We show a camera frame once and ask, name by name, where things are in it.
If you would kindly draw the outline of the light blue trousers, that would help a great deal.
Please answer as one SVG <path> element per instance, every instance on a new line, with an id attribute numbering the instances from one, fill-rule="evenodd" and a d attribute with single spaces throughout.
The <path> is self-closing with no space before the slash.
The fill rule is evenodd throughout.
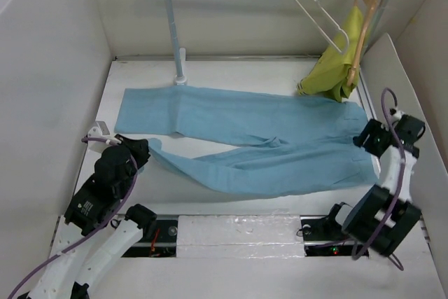
<path id="1" fill-rule="evenodd" d="M 222 193 L 279 197 L 372 185 L 354 102 L 193 86 L 124 92 L 115 131 L 146 134 L 164 167 Z"/>

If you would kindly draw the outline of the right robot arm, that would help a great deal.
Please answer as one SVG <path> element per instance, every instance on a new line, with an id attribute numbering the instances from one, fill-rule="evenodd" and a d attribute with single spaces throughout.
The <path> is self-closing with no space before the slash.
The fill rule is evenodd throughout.
<path id="1" fill-rule="evenodd" d="M 354 137 L 355 146 L 379 159 L 379 180 L 354 207 L 335 204 L 323 222 L 327 236 L 353 240 L 353 259 L 368 249 L 391 257 L 420 219 L 421 210 L 410 196 L 410 178 L 419 158 L 415 143 L 425 130 L 422 120 L 391 109 L 385 124 L 372 119 Z"/>

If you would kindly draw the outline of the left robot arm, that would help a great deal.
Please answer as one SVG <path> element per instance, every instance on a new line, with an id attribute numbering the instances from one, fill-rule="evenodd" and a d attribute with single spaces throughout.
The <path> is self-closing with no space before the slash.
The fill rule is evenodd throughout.
<path id="1" fill-rule="evenodd" d="M 118 214 L 150 157 L 148 141 L 120 134 L 97 137 L 105 144 L 93 174 L 73 195 L 62 220 L 55 246 L 57 253 L 25 278 L 43 274 L 23 298 L 89 298 L 106 273 L 139 240 L 151 239 L 157 215 L 142 204 L 131 206 L 116 229 L 94 252 L 92 247 Z"/>

